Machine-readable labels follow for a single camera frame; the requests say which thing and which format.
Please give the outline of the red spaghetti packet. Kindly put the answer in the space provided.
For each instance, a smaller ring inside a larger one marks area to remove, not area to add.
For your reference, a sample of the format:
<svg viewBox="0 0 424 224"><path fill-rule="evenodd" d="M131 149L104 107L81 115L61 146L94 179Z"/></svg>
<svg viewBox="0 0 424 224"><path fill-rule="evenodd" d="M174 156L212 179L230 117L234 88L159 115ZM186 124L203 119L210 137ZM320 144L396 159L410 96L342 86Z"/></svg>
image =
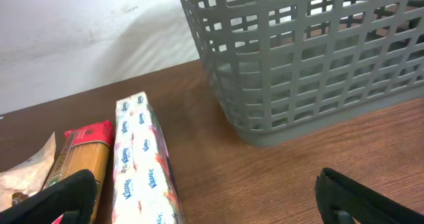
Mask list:
<svg viewBox="0 0 424 224"><path fill-rule="evenodd" d="M110 121L87 125L65 132L66 141L54 162L44 187L48 188L72 174L88 169L95 178L96 196L90 222L94 223L103 180L113 144L113 128Z"/></svg>

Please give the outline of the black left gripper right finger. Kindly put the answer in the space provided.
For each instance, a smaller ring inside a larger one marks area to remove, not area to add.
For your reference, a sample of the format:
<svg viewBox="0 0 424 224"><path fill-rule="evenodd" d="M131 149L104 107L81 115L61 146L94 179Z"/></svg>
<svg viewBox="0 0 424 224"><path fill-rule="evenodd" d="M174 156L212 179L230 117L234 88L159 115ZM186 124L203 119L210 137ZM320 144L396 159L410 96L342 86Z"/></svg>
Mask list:
<svg viewBox="0 0 424 224"><path fill-rule="evenodd" d="M423 215L349 177L323 168L315 183L317 208L324 223L422 223Z"/></svg>

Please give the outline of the beige paper snack bag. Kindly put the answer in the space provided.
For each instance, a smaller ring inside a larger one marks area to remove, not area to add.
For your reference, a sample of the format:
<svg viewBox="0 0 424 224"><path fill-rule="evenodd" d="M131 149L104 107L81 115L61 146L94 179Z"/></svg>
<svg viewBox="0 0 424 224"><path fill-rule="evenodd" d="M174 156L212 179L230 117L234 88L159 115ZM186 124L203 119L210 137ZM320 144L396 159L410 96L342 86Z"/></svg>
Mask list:
<svg viewBox="0 0 424 224"><path fill-rule="evenodd" d="M54 163L55 132L46 144L28 160L1 173L1 211L13 206L13 194L31 197L43 187Z"/></svg>

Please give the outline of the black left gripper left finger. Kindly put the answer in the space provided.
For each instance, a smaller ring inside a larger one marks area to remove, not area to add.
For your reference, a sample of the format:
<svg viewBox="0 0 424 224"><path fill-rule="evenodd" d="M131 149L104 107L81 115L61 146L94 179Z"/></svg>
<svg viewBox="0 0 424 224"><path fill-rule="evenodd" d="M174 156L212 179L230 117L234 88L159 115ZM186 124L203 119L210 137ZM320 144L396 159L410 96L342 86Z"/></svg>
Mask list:
<svg viewBox="0 0 424 224"><path fill-rule="evenodd" d="M80 170L1 212L3 224L89 223L97 194L93 173Z"/></svg>

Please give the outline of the white Kleenex tissue pack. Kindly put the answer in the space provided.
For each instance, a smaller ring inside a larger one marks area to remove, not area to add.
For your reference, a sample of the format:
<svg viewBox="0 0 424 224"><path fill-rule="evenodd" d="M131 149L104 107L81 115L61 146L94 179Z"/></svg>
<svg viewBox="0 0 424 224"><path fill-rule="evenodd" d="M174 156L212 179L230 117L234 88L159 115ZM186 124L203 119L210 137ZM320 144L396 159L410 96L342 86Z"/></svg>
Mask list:
<svg viewBox="0 0 424 224"><path fill-rule="evenodd" d="M183 224L160 124L145 92L116 102L113 223Z"/></svg>

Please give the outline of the grey plastic lattice basket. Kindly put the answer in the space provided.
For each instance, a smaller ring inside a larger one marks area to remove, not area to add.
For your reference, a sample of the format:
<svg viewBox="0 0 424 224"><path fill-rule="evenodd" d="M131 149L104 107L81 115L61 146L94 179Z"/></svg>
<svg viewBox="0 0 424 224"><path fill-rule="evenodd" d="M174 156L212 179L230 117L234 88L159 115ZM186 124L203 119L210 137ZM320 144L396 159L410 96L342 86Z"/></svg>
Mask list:
<svg viewBox="0 0 424 224"><path fill-rule="evenodd" d="M272 146L423 96L423 0L180 0L240 138Z"/></svg>

